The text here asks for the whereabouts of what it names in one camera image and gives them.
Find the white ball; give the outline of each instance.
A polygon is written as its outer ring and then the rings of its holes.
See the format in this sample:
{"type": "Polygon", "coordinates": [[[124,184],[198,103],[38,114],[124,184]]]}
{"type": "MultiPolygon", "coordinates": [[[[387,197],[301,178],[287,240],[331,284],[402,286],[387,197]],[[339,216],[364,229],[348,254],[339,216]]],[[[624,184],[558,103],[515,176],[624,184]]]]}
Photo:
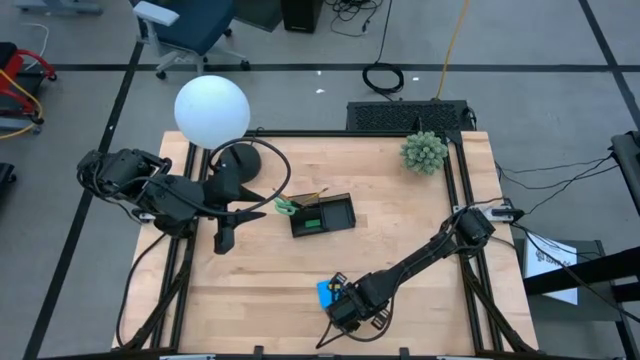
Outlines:
{"type": "Polygon", "coordinates": [[[174,115],[189,141],[214,149],[244,135],[251,111],[247,97],[236,84],[208,75],[197,77],[180,89],[174,115]]]}

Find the green succulent plant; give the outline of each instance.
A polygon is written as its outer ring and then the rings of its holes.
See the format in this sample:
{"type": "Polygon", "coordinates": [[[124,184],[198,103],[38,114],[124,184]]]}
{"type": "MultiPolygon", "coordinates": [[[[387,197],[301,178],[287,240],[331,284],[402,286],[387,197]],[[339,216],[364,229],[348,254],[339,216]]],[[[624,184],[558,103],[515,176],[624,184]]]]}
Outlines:
{"type": "Polygon", "coordinates": [[[432,131],[407,136],[400,155],[404,166],[420,174],[433,175],[444,164],[449,149],[432,131]]]}

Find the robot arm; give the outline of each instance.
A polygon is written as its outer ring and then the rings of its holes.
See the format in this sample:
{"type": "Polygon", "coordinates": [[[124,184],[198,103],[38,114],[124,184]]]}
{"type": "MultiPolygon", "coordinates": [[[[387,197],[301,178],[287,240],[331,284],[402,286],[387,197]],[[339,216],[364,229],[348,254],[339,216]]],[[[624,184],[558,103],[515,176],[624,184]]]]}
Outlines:
{"type": "Polygon", "coordinates": [[[390,318],[385,309],[401,284],[449,255],[474,256],[494,231],[480,210],[464,208],[445,220],[429,243],[393,267],[366,274],[354,283],[347,283],[344,275],[336,274],[332,283],[340,283],[341,290],[326,309],[331,323],[349,334],[361,322],[374,318],[372,325],[382,330],[390,318]]]}
{"type": "Polygon", "coordinates": [[[155,216],[154,225],[171,236],[185,237],[193,231],[194,217],[218,220],[214,252],[226,254],[234,246],[233,230],[240,224],[265,216],[260,212],[229,212],[234,201],[263,201],[244,188],[233,164],[218,162],[204,182],[169,175],[171,160],[141,150],[117,153],[90,151],[78,164],[77,178],[96,197],[129,202],[155,216]]]}

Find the black tray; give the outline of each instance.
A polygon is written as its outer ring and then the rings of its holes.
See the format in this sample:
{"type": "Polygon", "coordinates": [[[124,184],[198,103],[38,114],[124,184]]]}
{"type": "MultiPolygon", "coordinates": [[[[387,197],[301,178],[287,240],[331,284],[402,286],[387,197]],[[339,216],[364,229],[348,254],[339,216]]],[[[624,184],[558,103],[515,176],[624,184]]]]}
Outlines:
{"type": "MultiPolygon", "coordinates": [[[[313,194],[290,197],[294,202],[303,201],[313,194]]],[[[289,217],[293,237],[322,234],[330,231],[351,229],[356,226],[351,195],[340,194],[307,201],[289,217]]]]}

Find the blue chair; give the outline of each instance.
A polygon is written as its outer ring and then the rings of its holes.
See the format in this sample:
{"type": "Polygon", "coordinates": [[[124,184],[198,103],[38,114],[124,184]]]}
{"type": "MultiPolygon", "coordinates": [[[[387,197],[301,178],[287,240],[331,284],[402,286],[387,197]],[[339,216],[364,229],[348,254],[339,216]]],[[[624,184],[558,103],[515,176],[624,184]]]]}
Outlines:
{"type": "Polygon", "coordinates": [[[207,53],[239,58],[242,69],[250,69],[244,55],[214,47],[222,35],[231,36],[233,0],[132,0],[131,3],[140,23],[140,40],[151,45],[161,57],[156,68],[159,79],[167,77],[164,70],[178,59],[193,59],[198,76],[203,75],[207,53]]]}

